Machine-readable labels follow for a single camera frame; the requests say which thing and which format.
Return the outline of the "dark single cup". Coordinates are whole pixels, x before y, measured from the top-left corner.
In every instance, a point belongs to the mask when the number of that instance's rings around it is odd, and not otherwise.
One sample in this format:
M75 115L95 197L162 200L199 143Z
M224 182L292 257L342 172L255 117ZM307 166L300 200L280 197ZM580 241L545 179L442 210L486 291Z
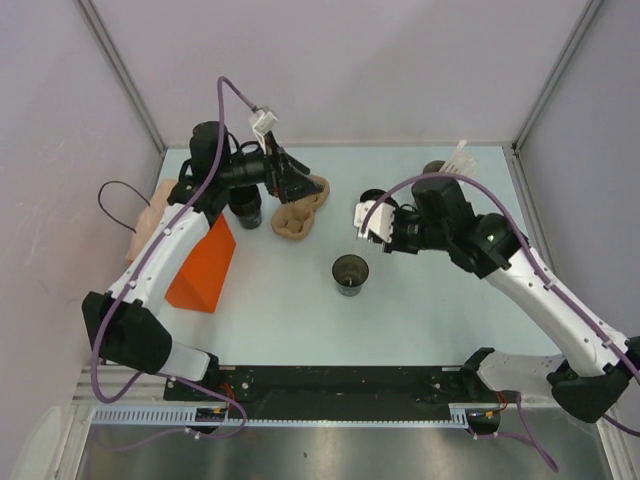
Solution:
M340 294L353 297L360 293L369 277L369 266L360 256L346 254L338 257L331 269L331 274Z

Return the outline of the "orange paper bag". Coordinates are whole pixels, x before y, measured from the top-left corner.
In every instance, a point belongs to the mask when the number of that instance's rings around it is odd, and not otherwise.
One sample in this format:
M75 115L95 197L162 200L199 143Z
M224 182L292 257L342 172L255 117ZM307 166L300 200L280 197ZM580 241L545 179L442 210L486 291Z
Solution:
M126 254L128 263L135 260L158 226L162 212L168 205L167 198L176 184L175 179L161 181L150 197L149 205L138 215ZM236 241L231 229L221 215L194 247L173 279L165 295L168 303L175 308L214 313L235 248Z

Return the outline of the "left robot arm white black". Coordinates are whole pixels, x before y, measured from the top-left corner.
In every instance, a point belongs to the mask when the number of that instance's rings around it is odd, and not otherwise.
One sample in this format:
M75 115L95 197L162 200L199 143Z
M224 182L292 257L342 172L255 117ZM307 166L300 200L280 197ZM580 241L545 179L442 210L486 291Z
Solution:
M248 152L230 148L220 122L194 128L191 156L150 239L107 292L90 292L82 303L93 363L104 359L146 374L184 378L187 389L202 400L219 392L221 376L209 368L212 355L175 341L156 316L180 268L221 216L232 191L262 184L283 204L321 192L309 168L277 143L275 123L271 114L251 118L257 146Z

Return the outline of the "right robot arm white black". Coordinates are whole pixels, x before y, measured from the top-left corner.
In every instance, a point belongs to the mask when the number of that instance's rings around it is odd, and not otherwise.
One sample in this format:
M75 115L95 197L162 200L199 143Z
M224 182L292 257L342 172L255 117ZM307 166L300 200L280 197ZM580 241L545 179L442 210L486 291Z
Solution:
M463 177L427 174L406 181L415 206L404 210L384 193L361 227L387 253L433 250L504 293L559 349L557 356L476 351L464 364L463 393L484 401L495 391L550 398L587 423L603 418L639 378L639 340L594 314L543 263L512 216L478 215L466 200Z

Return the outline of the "middle black coffee cup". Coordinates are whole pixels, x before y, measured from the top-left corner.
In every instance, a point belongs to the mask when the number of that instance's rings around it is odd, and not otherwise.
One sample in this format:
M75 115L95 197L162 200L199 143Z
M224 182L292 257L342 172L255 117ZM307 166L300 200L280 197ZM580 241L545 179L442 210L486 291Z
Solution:
M372 189L368 189L365 190L359 197L359 201L360 202L367 202L367 201L377 201L381 196L383 196L386 193L385 190L382 189L377 189L377 188L372 188ZM392 197L388 197L384 200L385 203L391 205L392 207L394 207L395 209L399 208L400 205L398 204L398 202L393 199Z

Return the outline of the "black coffee cup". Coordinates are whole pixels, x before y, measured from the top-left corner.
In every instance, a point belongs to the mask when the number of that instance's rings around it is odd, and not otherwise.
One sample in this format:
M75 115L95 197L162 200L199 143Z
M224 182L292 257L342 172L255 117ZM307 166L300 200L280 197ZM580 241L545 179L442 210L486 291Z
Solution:
M377 201L381 196L383 196L386 193L385 190L382 189L377 189L377 188L372 188L372 189L368 189L365 190L359 197L359 201L360 202L367 202L367 201ZM393 199L392 197L388 197L384 200L385 203L391 205L392 207L394 207L395 209L399 208L400 205L398 204L398 202Z
M262 199L258 186L232 189L229 208L244 229L253 230L259 227L262 223Z

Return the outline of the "left black coffee cup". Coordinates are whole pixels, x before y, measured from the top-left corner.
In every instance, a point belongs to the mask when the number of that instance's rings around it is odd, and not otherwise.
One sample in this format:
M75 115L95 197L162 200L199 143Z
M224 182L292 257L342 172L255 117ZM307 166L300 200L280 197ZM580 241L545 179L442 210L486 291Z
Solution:
M244 229L253 230L259 227L262 223L262 199L258 186L232 189L229 208Z

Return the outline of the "left brown pulp cup carrier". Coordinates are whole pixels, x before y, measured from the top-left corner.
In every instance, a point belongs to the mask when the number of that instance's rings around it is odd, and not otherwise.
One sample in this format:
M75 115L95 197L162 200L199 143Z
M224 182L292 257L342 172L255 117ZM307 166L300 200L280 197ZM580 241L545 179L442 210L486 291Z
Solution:
M312 179L321 184L322 191L281 205L271 218L272 231L276 235L291 241L301 241L310 234L316 212L330 195L330 184L324 177L313 175Z

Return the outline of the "grey straw holder cup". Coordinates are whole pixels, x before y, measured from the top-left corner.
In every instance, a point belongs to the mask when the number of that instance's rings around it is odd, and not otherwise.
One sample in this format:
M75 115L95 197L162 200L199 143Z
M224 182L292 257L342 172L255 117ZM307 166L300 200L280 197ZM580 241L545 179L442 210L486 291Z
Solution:
M422 169L423 174L436 174L436 173L447 173L448 167L445 161L435 160L431 161L424 166Z

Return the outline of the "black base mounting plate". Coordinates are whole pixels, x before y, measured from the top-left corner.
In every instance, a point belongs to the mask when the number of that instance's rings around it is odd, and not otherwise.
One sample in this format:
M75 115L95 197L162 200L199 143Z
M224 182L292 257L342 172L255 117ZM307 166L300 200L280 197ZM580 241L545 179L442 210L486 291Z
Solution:
M440 366L222 366L199 383L233 392L249 412L378 412L470 404L500 408L515 401L457 367Z

